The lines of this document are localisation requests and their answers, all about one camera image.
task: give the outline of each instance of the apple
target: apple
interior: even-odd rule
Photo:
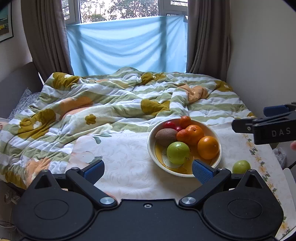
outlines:
[[[175,125],[175,123],[172,122],[172,121],[167,121],[167,122],[165,123],[165,128],[176,129],[176,125]]]
[[[171,163],[182,165],[189,160],[190,149],[184,142],[174,142],[167,148],[167,156]]]
[[[179,132],[179,131],[183,130],[183,128],[180,127],[180,126],[177,126],[177,127],[175,128],[175,130],[176,130],[177,132]]]
[[[250,163],[246,160],[240,160],[233,165],[232,173],[244,174],[248,169],[251,169]]]

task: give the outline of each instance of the blue gripper pad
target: blue gripper pad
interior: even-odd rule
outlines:
[[[216,170],[207,164],[202,164],[200,160],[192,162],[192,173],[201,182],[205,184],[208,180],[215,176]]]
[[[263,109],[263,114],[266,117],[270,117],[270,116],[274,116],[274,115],[279,115],[279,114],[284,114],[289,112],[290,109],[285,106],[285,105],[277,105],[277,106],[269,106],[269,107],[265,107]]]
[[[103,176],[104,171],[105,165],[102,160],[96,161],[94,165],[91,164],[82,169],[83,177],[93,185]]]

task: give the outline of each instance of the curtain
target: curtain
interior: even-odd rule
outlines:
[[[53,72],[74,74],[61,0],[21,0],[24,31],[43,80]]]
[[[229,25],[229,0],[188,0],[187,72],[226,80]]]
[[[182,15],[67,25],[74,74],[110,74],[123,66],[185,72],[187,31]]]

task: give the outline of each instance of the floral border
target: floral border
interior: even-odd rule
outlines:
[[[282,203],[279,200],[278,195],[276,194],[277,189],[274,187],[273,183],[270,181],[270,174],[266,170],[265,162],[262,161],[262,158],[259,155],[259,151],[255,147],[255,144],[252,142],[252,139],[246,134],[243,134],[244,138],[247,140],[246,145],[249,147],[249,151],[252,156],[254,156],[255,160],[259,163],[258,172],[260,173],[262,179],[266,182],[267,186],[270,188],[272,193],[274,194],[275,198],[278,200],[279,204],[282,206]],[[286,236],[291,229],[289,228],[288,224],[285,222],[287,217],[284,216],[283,222],[279,228],[279,231],[282,233],[282,237]]]

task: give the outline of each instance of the fruit bowl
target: fruit bowl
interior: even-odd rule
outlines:
[[[197,146],[189,145],[189,148],[191,150],[190,161],[187,161],[182,165],[175,165],[169,162],[166,156],[166,148],[158,144],[155,139],[156,133],[159,130],[164,128],[164,124],[167,121],[172,121],[178,126],[180,118],[164,120],[158,123],[155,127],[153,127],[153,129],[150,131],[148,135],[148,139],[147,139],[148,152],[152,160],[156,163],[156,165],[158,165],[161,169],[165,170],[166,172],[179,177],[194,177],[194,175],[192,174],[192,162],[194,159],[200,159],[201,161],[207,163],[213,168],[217,167],[222,157],[222,147],[221,147],[219,138],[217,134],[210,127],[195,120],[191,120],[192,125],[198,125],[204,131],[205,136],[212,136],[218,141],[218,144],[219,144],[218,154],[211,160],[205,160],[198,154]]]

